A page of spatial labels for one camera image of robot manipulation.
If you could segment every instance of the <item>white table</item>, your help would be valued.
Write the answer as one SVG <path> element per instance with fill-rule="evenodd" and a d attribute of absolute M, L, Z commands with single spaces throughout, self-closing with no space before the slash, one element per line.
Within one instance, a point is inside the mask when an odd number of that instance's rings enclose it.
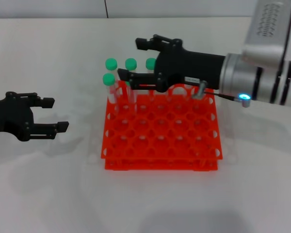
<path fill-rule="evenodd" d="M 0 99 L 54 97 L 35 119 L 70 122 L 54 141 L 0 133 L 0 233 L 291 233 L 291 108 L 216 99 L 217 172 L 114 172 L 100 159 L 107 58 L 124 67 L 134 57 L 145 71 L 157 53 L 134 40 L 155 33 L 188 50 L 239 53 L 249 20 L 0 20 Z"/>

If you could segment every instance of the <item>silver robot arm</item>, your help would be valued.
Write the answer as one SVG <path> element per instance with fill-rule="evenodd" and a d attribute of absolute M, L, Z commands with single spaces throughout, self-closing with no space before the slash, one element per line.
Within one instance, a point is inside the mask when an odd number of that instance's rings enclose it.
<path fill-rule="evenodd" d="M 291 61 L 285 61 L 290 30 L 291 0 L 260 0 L 242 54 L 224 60 L 220 93 L 291 106 Z"/>
<path fill-rule="evenodd" d="M 153 74 L 118 69 L 132 89 L 165 92 L 174 84 L 199 86 L 192 98 L 201 99 L 206 88 L 222 98 L 291 106 L 291 61 L 285 61 L 291 31 L 291 0 L 259 0 L 242 54 L 220 56 L 187 51 L 181 39 L 154 35 L 136 39 L 137 49 L 159 51 Z"/>

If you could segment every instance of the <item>ventilation slots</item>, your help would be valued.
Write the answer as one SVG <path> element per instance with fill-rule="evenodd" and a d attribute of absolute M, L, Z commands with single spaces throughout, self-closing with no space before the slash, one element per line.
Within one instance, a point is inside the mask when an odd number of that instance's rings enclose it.
<path fill-rule="evenodd" d="M 264 6 L 257 32 L 258 35 L 263 37 L 272 37 L 274 35 L 280 7 L 276 3 L 266 4 Z"/>

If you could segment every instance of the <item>white surface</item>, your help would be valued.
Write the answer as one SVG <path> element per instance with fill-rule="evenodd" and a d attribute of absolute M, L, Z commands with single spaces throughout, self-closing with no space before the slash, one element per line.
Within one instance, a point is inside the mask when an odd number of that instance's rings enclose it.
<path fill-rule="evenodd" d="M 106 0 L 110 18 L 252 16 L 257 0 Z"/>
<path fill-rule="evenodd" d="M 248 18 L 0 20 L 0 99 L 56 99 L 42 123 L 68 120 L 54 141 L 0 133 L 0 233 L 291 233 L 291 108 L 217 100 L 224 159 L 217 172 L 104 170 L 106 58 L 145 61 L 136 37 L 239 52 Z M 288 52 L 291 59 L 291 43 Z"/>
<path fill-rule="evenodd" d="M 0 0 L 0 18 L 106 18 L 104 0 Z"/>

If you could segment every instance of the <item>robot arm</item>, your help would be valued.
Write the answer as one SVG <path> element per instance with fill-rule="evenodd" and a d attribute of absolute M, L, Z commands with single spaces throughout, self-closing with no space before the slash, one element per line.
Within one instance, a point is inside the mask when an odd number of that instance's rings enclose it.
<path fill-rule="evenodd" d="M 219 90 L 220 97 L 249 106 L 250 99 L 291 106 L 291 61 L 285 61 L 291 28 L 291 0 L 260 0 L 242 54 L 227 56 L 187 51 L 182 40 L 154 35 L 137 38 L 137 49 L 157 50 L 153 74 L 119 69 L 132 89 L 165 92 L 176 83 Z"/>
<path fill-rule="evenodd" d="M 13 134 L 19 141 L 54 139 L 57 133 L 66 132 L 69 123 L 35 124 L 31 107 L 52 108 L 53 98 L 40 98 L 37 93 L 7 92 L 0 100 L 0 132 Z"/>

